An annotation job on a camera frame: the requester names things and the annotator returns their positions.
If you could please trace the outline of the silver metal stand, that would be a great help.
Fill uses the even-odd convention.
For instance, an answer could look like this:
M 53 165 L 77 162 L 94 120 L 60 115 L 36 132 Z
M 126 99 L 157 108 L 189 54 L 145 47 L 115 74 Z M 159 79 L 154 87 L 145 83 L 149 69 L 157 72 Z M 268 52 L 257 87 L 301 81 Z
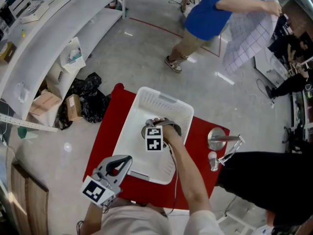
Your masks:
M 225 152 L 222 157 L 218 158 L 216 152 L 226 147 L 228 142 L 235 143 L 229 151 Z M 226 136 L 222 128 L 213 128 L 207 136 L 207 145 L 210 149 L 208 160 L 211 171 L 218 171 L 220 165 L 224 166 L 225 163 L 234 156 L 243 143 L 245 143 L 245 141 L 241 135 Z

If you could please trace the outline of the white metal frame stand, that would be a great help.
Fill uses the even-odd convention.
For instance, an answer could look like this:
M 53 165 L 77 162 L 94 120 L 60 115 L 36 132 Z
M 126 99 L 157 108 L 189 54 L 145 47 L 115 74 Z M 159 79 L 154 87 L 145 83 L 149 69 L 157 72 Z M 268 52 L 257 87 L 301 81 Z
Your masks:
M 255 226 L 250 225 L 249 223 L 245 222 L 242 218 L 239 218 L 239 217 L 237 217 L 237 216 L 231 214 L 231 213 L 228 212 L 228 211 L 225 211 L 225 212 L 223 213 L 223 216 L 222 216 L 221 218 L 219 218 L 219 219 L 217 220 L 217 222 L 220 224 L 220 223 L 222 223 L 223 221 L 225 221 L 227 218 L 231 218 L 232 220 L 236 221 L 237 223 L 243 225 L 244 228 L 242 229 L 241 232 L 238 231 L 238 230 L 235 231 L 235 233 L 236 233 L 237 235 L 248 235 L 248 232 L 249 232 L 249 231 L 253 231 L 253 232 L 254 232 L 254 231 L 257 229 Z

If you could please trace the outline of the person's left forearm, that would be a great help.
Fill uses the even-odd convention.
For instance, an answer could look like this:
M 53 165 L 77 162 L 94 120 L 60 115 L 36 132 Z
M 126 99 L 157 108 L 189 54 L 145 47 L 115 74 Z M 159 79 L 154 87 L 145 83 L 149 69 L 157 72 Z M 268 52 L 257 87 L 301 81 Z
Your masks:
M 80 228 L 80 235 L 92 235 L 101 229 L 103 208 L 91 203 Z

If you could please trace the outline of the wooden board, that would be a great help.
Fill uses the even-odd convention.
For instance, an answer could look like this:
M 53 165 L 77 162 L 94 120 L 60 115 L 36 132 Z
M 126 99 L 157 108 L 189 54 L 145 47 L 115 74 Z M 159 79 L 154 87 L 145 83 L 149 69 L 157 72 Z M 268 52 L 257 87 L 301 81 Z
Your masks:
M 20 235 L 49 235 L 49 190 L 20 163 L 11 167 L 11 191 Z

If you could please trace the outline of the small white perforated basket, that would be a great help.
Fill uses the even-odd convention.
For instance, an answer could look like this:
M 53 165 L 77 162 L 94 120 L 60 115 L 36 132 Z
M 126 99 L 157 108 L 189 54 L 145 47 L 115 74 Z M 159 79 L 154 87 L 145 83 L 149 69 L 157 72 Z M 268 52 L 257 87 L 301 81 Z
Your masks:
M 63 49 L 60 63 L 68 73 L 74 73 L 86 65 L 78 37 L 72 38 Z

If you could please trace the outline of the white perforated plastic basket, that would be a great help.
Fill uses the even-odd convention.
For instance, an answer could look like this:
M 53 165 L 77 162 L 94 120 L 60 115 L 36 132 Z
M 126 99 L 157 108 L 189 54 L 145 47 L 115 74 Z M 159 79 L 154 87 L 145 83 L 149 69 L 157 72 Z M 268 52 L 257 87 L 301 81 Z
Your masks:
M 166 117 L 181 128 L 186 141 L 194 109 L 191 105 L 148 87 L 141 87 L 132 103 L 119 135 L 114 155 L 129 155 L 133 162 L 128 175 L 156 184 L 167 185 L 176 171 L 168 147 L 162 152 L 147 152 L 141 133 L 148 119 Z

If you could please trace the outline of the white flat appliance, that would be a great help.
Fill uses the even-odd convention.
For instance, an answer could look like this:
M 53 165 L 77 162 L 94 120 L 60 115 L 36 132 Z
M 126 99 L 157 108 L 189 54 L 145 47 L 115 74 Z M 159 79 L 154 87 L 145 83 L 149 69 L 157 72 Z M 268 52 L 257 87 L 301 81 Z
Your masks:
M 43 0 L 32 2 L 19 16 L 22 24 L 38 21 L 49 9 L 47 2 Z

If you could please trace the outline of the small cardboard box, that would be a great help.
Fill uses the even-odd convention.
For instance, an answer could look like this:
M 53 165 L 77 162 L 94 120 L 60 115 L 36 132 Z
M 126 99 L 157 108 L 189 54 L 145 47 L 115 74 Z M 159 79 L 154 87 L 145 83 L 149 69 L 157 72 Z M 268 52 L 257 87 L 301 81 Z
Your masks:
M 78 121 L 82 118 L 80 97 L 72 94 L 66 99 L 67 117 L 69 121 Z

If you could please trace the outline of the person's white t-shirt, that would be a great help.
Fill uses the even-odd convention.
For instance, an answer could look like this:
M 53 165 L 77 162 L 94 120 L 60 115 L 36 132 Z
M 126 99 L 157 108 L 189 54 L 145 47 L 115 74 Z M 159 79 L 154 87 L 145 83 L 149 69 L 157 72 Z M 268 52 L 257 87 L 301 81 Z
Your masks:
M 172 235 L 169 220 L 149 207 L 121 206 L 111 209 L 93 235 Z M 189 216 L 182 235 L 224 235 L 214 213 L 197 211 Z

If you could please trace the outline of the teal bin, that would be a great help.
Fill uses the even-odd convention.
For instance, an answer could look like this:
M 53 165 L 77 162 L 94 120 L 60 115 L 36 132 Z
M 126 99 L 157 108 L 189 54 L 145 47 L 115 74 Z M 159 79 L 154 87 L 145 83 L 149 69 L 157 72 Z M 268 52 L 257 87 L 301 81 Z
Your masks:
M 20 126 L 17 128 L 17 130 L 18 130 L 18 136 L 22 140 L 35 139 L 38 137 L 38 134 L 36 131 L 31 131 L 31 130 L 27 129 L 26 127 Z

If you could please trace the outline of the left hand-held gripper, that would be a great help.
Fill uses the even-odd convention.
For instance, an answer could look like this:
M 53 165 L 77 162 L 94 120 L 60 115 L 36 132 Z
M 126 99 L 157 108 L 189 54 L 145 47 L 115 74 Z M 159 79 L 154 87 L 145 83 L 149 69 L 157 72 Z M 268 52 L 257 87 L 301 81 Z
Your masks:
M 99 165 L 98 170 L 107 178 L 98 180 L 87 176 L 80 192 L 92 203 L 99 207 L 108 206 L 121 192 L 119 187 L 127 175 L 133 159 L 129 155 L 114 155 L 106 157 Z

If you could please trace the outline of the clear plastic bag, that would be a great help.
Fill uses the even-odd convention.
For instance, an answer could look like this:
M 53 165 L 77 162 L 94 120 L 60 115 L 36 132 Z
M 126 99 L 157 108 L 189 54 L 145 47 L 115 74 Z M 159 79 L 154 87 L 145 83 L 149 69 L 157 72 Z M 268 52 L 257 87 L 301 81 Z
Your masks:
M 14 95 L 20 103 L 25 103 L 29 97 L 29 90 L 25 87 L 25 82 L 21 81 L 14 88 Z

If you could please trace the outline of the pile of black plastic bags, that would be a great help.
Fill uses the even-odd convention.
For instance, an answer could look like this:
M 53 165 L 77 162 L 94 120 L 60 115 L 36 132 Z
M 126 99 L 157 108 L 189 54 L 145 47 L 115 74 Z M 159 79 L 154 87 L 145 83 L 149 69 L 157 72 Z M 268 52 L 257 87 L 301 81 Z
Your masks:
M 109 106 L 111 95 L 104 95 L 98 87 L 101 85 L 101 77 L 93 72 L 84 80 L 75 78 L 71 84 L 66 98 L 58 109 L 54 122 L 56 128 L 64 130 L 69 128 L 73 121 L 67 117 L 66 99 L 72 94 L 80 97 L 82 118 L 89 123 L 101 122 L 107 107 Z

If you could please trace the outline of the red tablecloth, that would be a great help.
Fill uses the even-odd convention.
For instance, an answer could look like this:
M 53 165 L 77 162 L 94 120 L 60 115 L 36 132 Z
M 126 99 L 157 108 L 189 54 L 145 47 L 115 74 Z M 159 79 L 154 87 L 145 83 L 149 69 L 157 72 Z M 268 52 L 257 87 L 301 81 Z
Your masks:
M 135 94 L 125 90 L 124 85 L 118 83 L 111 93 L 111 101 L 104 114 L 99 131 L 97 133 L 85 175 L 91 175 L 99 163 L 113 154 L 118 137 L 126 120 L 127 114 L 134 101 Z M 216 127 L 216 124 L 194 117 L 186 140 L 186 148 L 197 165 L 208 195 L 216 185 L 219 172 L 212 172 L 209 166 L 208 154 L 210 149 L 207 145 L 208 133 Z M 122 192 L 119 197 L 133 200 L 139 203 L 151 203 L 157 207 L 186 210 L 187 202 L 183 196 L 180 181 L 173 179 L 167 185 L 160 185 L 126 176 L 121 184 Z

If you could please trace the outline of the large cardboard box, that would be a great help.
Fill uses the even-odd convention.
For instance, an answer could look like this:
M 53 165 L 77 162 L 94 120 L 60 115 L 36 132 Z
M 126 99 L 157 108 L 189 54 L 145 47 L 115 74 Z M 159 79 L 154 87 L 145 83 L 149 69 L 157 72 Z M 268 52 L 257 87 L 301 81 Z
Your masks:
M 33 100 L 29 113 L 40 123 L 53 127 L 62 97 L 58 89 L 44 89 Z

